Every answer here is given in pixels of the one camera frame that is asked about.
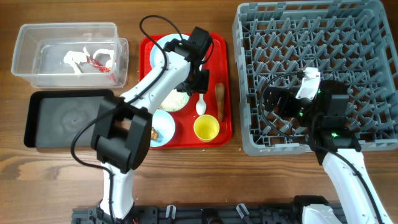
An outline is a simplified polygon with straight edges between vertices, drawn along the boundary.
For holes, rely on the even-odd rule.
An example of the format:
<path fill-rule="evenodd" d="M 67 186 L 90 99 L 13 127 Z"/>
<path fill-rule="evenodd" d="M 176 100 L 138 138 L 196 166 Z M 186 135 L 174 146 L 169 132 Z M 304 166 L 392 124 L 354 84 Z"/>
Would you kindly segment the small blue bowl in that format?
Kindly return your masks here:
<path fill-rule="evenodd" d="M 156 110 L 152 117 L 152 127 L 158 134 L 158 138 L 156 140 L 150 140 L 151 147 L 166 145 L 175 134 L 175 121 L 173 117 L 164 110 Z"/>

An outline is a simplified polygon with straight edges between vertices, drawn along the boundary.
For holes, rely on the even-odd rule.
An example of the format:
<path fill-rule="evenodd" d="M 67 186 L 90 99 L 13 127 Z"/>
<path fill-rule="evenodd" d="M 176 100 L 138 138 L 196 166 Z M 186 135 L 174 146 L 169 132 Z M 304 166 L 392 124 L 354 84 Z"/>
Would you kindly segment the carrot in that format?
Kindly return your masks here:
<path fill-rule="evenodd" d="M 224 119 L 224 98 L 225 98 L 225 86 L 223 83 L 217 83 L 215 85 L 215 97 L 217 104 L 218 120 Z"/>

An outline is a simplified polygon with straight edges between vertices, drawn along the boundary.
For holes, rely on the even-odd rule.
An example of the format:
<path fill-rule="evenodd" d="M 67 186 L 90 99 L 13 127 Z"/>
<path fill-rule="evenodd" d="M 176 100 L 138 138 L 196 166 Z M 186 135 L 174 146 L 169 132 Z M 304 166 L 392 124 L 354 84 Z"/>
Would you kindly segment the light blue plate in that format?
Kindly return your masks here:
<path fill-rule="evenodd" d="M 180 36 L 179 34 L 169 34 L 166 35 L 162 38 L 160 38 L 157 43 L 164 48 L 165 44 L 167 42 L 170 42 L 173 39 L 184 39 L 187 40 L 189 38 L 188 35 L 182 34 L 182 36 Z M 151 52 L 150 52 L 150 65 L 152 68 L 154 68 L 158 63 L 160 63 L 163 60 L 163 55 L 161 50 L 157 47 L 157 46 L 153 46 Z"/>

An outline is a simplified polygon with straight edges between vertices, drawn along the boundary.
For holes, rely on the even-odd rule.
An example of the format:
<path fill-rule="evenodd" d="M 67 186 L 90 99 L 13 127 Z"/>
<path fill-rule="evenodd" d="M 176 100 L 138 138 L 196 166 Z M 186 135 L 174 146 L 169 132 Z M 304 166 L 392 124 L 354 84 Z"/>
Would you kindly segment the brown food scrap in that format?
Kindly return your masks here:
<path fill-rule="evenodd" d="M 154 127 L 152 127 L 150 139 L 153 141 L 156 141 L 156 140 L 158 140 L 158 138 L 159 138 L 159 133 L 155 130 Z"/>

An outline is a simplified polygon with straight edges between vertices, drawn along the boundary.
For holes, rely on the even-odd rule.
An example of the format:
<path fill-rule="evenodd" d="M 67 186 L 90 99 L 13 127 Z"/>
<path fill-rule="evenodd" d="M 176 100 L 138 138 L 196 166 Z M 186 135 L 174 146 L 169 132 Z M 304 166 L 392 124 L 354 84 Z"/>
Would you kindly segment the red snack wrapper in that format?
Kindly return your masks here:
<path fill-rule="evenodd" d="M 99 61 L 97 61 L 96 59 L 93 59 L 89 56 L 86 57 L 87 62 L 92 65 L 93 67 L 95 67 L 96 69 L 98 69 L 100 72 L 102 73 L 108 73 L 111 70 L 108 67 L 105 67 L 103 64 L 101 64 Z M 117 82 L 117 78 L 115 76 L 114 73 L 111 73 L 110 75 L 108 75 L 108 78 L 110 80 L 112 80 L 113 82 Z"/>

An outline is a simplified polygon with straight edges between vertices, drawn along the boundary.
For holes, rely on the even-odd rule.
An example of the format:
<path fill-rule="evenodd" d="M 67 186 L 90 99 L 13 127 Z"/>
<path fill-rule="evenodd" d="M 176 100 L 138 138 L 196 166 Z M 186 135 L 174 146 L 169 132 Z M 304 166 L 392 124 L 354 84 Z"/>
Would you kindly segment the yellow cup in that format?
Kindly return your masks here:
<path fill-rule="evenodd" d="M 204 114 L 195 120 L 193 130 L 200 141 L 210 142 L 219 134 L 220 124 L 214 116 Z"/>

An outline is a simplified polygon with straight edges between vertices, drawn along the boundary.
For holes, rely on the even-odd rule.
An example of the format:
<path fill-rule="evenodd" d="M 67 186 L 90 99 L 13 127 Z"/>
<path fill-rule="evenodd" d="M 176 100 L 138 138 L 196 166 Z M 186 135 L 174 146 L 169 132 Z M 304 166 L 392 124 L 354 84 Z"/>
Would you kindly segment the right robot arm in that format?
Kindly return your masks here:
<path fill-rule="evenodd" d="M 303 82 L 296 90 L 267 84 L 265 111 L 295 118 L 310 131 L 306 145 L 315 153 L 338 194 L 348 223 L 391 223 L 364 164 L 356 136 L 346 127 L 347 87 L 335 80 Z"/>

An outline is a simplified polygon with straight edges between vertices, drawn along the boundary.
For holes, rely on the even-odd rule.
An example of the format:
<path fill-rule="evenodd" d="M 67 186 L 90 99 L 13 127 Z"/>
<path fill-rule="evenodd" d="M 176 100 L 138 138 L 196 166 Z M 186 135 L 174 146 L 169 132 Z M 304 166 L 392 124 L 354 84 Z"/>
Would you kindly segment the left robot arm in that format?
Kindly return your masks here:
<path fill-rule="evenodd" d="M 160 104 L 172 90 L 208 91 L 210 72 L 202 65 L 213 39 L 207 30 L 195 27 L 189 38 L 172 39 L 162 50 L 163 59 L 135 87 L 99 106 L 91 146 L 109 189 L 97 209 L 104 222 L 133 220 L 133 175 L 149 151 L 152 117 Z"/>

